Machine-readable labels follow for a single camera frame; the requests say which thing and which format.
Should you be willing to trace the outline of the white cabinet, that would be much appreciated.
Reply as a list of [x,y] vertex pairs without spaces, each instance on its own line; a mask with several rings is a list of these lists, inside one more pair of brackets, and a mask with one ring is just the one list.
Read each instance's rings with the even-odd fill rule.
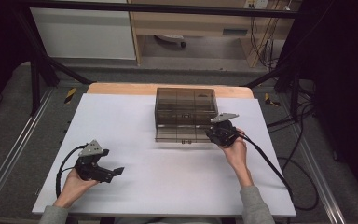
[[128,12],[33,7],[31,12],[50,57],[136,58]]

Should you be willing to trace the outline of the person's left hand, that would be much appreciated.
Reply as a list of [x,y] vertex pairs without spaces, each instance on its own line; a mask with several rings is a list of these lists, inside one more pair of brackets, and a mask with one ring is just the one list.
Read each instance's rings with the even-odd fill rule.
[[61,208],[69,208],[77,199],[79,199],[86,191],[96,186],[96,180],[83,180],[73,169],[65,180],[63,189],[54,206]]

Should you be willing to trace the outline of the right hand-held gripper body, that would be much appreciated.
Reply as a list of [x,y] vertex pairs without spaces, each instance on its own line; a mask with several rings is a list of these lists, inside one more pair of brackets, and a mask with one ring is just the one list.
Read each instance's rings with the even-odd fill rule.
[[213,137],[210,140],[221,147],[230,147],[235,139],[239,137],[239,132],[232,125],[231,119],[237,118],[238,114],[221,113],[215,118],[211,119],[213,130]]

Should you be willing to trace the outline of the black frame bar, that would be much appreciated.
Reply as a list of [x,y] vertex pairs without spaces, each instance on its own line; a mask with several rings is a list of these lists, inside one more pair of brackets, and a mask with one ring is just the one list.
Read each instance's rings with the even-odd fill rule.
[[173,13],[173,14],[195,14],[216,16],[239,16],[259,18],[285,18],[295,19],[303,16],[303,13],[287,10],[272,9],[247,9],[230,7],[192,7],[176,5],[150,5],[150,4],[124,4],[103,2],[80,2],[59,0],[16,0],[25,7],[78,9],[78,10],[101,10],[101,11],[126,11],[145,13]]

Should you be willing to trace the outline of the wooden table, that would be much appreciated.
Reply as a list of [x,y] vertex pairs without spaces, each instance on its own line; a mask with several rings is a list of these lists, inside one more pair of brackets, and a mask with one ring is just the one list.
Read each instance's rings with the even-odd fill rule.
[[157,88],[213,89],[217,98],[253,99],[254,94],[246,87],[222,85],[176,85],[154,83],[93,83],[89,85],[88,94],[125,94],[155,95]]

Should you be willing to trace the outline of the white power strip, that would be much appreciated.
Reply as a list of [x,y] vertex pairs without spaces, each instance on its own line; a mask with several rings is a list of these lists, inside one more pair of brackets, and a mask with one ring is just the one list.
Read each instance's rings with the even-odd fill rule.
[[265,9],[269,0],[245,0],[245,8]]

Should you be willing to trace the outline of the person's right hand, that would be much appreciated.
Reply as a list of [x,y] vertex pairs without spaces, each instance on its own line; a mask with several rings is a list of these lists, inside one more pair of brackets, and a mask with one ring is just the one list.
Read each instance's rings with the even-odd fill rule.
[[247,147],[241,137],[237,137],[230,147],[221,147],[228,164],[237,175],[248,174],[246,165]]

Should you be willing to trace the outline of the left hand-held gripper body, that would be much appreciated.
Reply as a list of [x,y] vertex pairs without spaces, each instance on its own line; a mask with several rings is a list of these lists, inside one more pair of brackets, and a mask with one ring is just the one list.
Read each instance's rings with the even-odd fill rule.
[[83,180],[96,180],[110,183],[114,176],[113,171],[100,167],[98,161],[105,157],[103,148],[96,140],[88,143],[79,153],[75,169]]

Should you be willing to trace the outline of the white board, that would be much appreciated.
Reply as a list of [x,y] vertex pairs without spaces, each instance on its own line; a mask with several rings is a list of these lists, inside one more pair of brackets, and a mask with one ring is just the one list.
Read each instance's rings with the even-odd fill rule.
[[72,214],[117,217],[238,217],[240,185],[215,144],[155,141],[152,95],[85,94],[49,171],[33,211],[56,199],[60,166],[72,166],[72,149],[91,140],[109,149],[106,169],[125,167],[76,201]]

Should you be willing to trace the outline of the black metal stand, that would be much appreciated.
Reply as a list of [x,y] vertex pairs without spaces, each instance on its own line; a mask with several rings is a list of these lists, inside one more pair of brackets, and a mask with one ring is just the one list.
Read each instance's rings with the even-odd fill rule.
[[289,114],[295,121],[298,121],[297,106],[299,94],[299,70],[294,63],[281,63],[273,71],[266,73],[247,84],[244,87],[252,89],[265,81],[276,77],[278,80],[274,85],[274,90],[277,93],[284,93],[290,91],[290,107]]
[[55,72],[56,69],[82,84],[88,85],[93,83],[92,80],[82,77],[48,56],[36,26],[31,24],[31,12],[29,9],[15,7],[11,10],[11,13],[21,28],[23,39],[29,46],[29,54],[31,56],[32,116],[41,107],[40,78],[43,78],[49,87],[56,87],[60,83]]

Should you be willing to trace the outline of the wooden desk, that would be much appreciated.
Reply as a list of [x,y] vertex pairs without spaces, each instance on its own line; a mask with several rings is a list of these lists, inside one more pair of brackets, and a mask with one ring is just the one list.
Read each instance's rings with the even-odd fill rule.
[[[176,5],[195,7],[245,8],[245,0],[127,0],[130,4]],[[265,9],[296,11],[296,0],[268,0]],[[284,40],[289,35],[292,19],[255,18],[172,13],[132,12],[131,27],[136,56],[141,56],[143,35],[230,36],[237,37],[246,61],[254,67],[270,40]]]

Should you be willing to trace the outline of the smoky transparent drawer box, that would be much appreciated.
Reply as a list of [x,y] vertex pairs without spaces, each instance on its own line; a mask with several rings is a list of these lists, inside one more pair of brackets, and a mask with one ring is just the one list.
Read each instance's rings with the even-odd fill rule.
[[213,89],[157,88],[158,126],[208,125],[218,114]]

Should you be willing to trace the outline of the yellow black tape strip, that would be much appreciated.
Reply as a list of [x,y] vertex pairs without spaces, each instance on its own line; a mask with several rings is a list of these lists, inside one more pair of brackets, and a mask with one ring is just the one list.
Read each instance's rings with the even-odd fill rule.
[[66,97],[65,97],[64,103],[65,103],[65,104],[70,104],[70,102],[71,102],[71,100],[72,100],[72,98],[73,98],[73,96],[74,96],[75,93],[76,93],[76,88],[71,88],[71,89],[68,91],[68,93],[67,93],[67,95],[66,95]]
[[281,106],[281,103],[272,101],[272,100],[270,99],[268,93],[265,93],[265,104],[267,104],[267,105],[274,105],[274,106]]

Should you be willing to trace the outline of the white chair base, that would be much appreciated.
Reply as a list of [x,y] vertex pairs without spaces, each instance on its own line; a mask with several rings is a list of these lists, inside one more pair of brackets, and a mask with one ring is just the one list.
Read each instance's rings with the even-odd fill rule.
[[162,41],[177,43],[183,49],[186,47],[186,42],[182,35],[156,35],[156,37]]

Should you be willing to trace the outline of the aluminium rail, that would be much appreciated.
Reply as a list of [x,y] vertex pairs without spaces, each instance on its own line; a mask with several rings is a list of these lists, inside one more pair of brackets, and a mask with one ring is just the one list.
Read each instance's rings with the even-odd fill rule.
[[14,165],[16,164],[23,149],[25,148],[30,137],[32,136],[34,129],[37,126],[39,120],[44,115],[44,112],[51,99],[51,95],[54,91],[55,91],[54,88],[47,88],[47,90],[45,91],[45,93],[43,94],[40,100],[41,106],[39,106],[36,112],[31,117],[28,118],[25,126],[21,130],[20,135],[17,137],[14,145],[11,147],[2,165],[0,166],[0,191],[2,187],[5,185],[7,178],[10,175]]
[[330,223],[346,224],[346,220],[337,204],[337,201],[333,195],[333,191],[329,188],[324,174],[311,152],[310,145],[308,144],[305,137],[300,136],[300,126],[298,124],[294,125],[293,132],[298,137],[299,150],[301,151],[303,160],[310,171],[310,176],[316,185],[316,189],[324,206],[324,210],[330,220]]

